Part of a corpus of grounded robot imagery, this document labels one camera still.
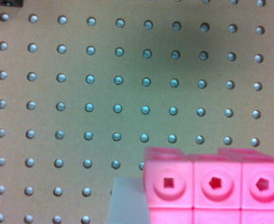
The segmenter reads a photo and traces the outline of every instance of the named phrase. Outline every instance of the pink linking cube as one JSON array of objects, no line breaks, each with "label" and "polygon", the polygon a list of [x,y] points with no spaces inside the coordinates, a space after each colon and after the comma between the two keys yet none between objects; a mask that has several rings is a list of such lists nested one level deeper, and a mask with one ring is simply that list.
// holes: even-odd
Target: pink linking cube
[{"label": "pink linking cube", "polygon": [[144,188],[149,208],[192,208],[192,161],[178,148],[147,147]]},{"label": "pink linking cube", "polygon": [[274,210],[274,157],[222,148],[218,153],[241,162],[241,208]]},{"label": "pink linking cube", "polygon": [[242,210],[241,223],[274,224],[274,211]]},{"label": "pink linking cube", "polygon": [[149,209],[151,224],[192,224],[192,209],[151,208]]},{"label": "pink linking cube", "polygon": [[240,210],[199,209],[193,210],[194,224],[240,224]]},{"label": "pink linking cube", "polygon": [[188,155],[194,169],[194,207],[240,209],[241,164],[227,156]]}]

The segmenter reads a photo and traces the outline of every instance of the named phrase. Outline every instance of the pink plastic block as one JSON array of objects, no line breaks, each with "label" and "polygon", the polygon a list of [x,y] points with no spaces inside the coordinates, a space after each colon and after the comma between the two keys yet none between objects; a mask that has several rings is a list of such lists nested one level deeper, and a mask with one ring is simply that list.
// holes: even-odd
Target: pink plastic block
[{"label": "pink plastic block", "polygon": [[192,161],[177,148],[147,147],[144,189],[150,208],[192,208]]},{"label": "pink plastic block", "polygon": [[274,224],[274,211],[241,211],[242,224]]},{"label": "pink plastic block", "polygon": [[241,162],[241,208],[274,210],[274,157],[266,154],[230,153]]},{"label": "pink plastic block", "polygon": [[240,224],[240,210],[194,208],[194,224]]},{"label": "pink plastic block", "polygon": [[240,209],[241,164],[227,156],[188,155],[194,169],[194,207]]},{"label": "pink plastic block", "polygon": [[151,224],[192,224],[192,209],[151,208],[149,209]]}]

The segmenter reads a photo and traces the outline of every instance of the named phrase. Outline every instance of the pegboard hole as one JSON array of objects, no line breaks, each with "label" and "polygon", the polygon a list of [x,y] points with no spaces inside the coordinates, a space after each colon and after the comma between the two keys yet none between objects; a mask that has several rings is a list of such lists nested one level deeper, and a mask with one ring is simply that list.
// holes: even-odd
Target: pegboard hole
[{"label": "pegboard hole", "polygon": [[8,20],[8,15],[3,12],[0,14],[0,21],[7,21]]},{"label": "pegboard hole", "polygon": [[203,117],[205,115],[205,109],[204,108],[199,108],[197,110],[197,115],[200,116],[200,117]]},{"label": "pegboard hole", "polygon": [[230,62],[234,62],[237,59],[237,55],[234,52],[230,52],[228,53],[227,58]]},{"label": "pegboard hole", "polygon": [[123,20],[123,19],[117,19],[116,20],[116,26],[118,27],[118,28],[123,28],[124,26],[125,26],[125,21]]},{"label": "pegboard hole", "polygon": [[60,54],[64,54],[66,52],[66,47],[64,45],[59,45],[57,47],[57,51],[60,53]]},{"label": "pegboard hole", "polygon": [[263,56],[262,54],[257,54],[257,55],[255,56],[255,61],[256,61],[257,63],[261,63],[263,60],[264,60],[264,56]]},{"label": "pegboard hole", "polygon": [[7,73],[5,71],[0,71],[0,80],[5,80],[7,78]]},{"label": "pegboard hole", "polygon": [[199,135],[199,136],[196,137],[196,143],[198,145],[202,145],[204,142],[205,142],[205,139],[202,135]]},{"label": "pegboard hole", "polygon": [[37,16],[35,14],[30,15],[29,18],[28,18],[28,21],[30,23],[36,23],[37,20],[38,20],[38,18],[37,18]]},{"label": "pegboard hole", "polygon": [[256,32],[257,32],[258,35],[264,34],[265,31],[266,31],[266,29],[263,26],[257,26],[257,28],[256,28]]},{"label": "pegboard hole", "polygon": [[97,21],[94,17],[89,17],[88,18],[88,25],[89,26],[94,26],[96,23],[97,23]]},{"label": "pegboard hole", "polygon": [[179,31],[179,30],[182,29],[182,24],[179,21],[175,21],[172,24],[172,29],[175,30],[175,31]]},{"label": "pegboard hole", "polygon": [[66,19],[66,17],[65,16],[60,16],[59,18],[58,18],[58,23],[60,24],[60,25],[64,25],[65,23],[67,23],[67,19]]},{"label": "pegboard hole", "polygon": [[111,166],[112,166],[112,168],[114,168],[115,170],[117,170],[120,167],[120,162],[119,161],[112,161],[111,162]]},{"label": "pegboard hole", "polygon": [[125,50],[123,48],[117,48],[115,51],[116,56],[121,57],[125,53]]},{"label": "pegboard hole", "polygon": [[35,53],[36,50],[37,50],[37,45],[35,43],[31,43],[28,45],[28,48],[27,48],[30,52],[32,53]]},{"label": "pegboard hole", "polygon": [[0,50],[4,51],[7,49],[7,43],[5,41],[0,42]]},{"label": "pegboard hole", "polygon": [[200,29],[202,32],[208,32],[210,30],[210,24],[207,22],[204,22],[200,25]]},{"label": "pegboard hole", "polygon": [[151,22],[151,21],[145,21],[145,22],[144,22],[144,28],[145,28],[146,30],[153,29],[153,26],[154,26],[154,23]]},{"label": "pegboard hole", "polygon": [[174,50],[174,51],[171,53],[171,57],[172,57],[174,60],[179,59],[179,58],[181,57],[180,51]]},{"label": "pegboard hole", "polygon": [[234,34],[238,31],[238,26],[236,24],[230,24],[228,26],[228,31],[231,33],[231,34]]},{"label": "pegboard hole", "polygon": [[149,87],[150,84],[151,84],[151,80],[150,80],[148,77],[145,77],[145,78],[143,79],[143,85],[144,85],[145,87]]},{"label": "pegboard hole", "polygon": [[94,55],[96,53],[96,49],[93,46],[87,47],[87,54],[88,55]]}]

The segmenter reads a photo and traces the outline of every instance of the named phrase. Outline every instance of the pegboard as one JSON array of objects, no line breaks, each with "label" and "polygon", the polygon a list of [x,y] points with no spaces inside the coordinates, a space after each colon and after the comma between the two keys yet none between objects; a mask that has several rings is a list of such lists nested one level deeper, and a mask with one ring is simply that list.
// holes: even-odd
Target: pegboard
[{"label": "pegboard", "polygon": [[274,1],[0,7],[0,221],[104,223],[146,146],[274,156]]}]

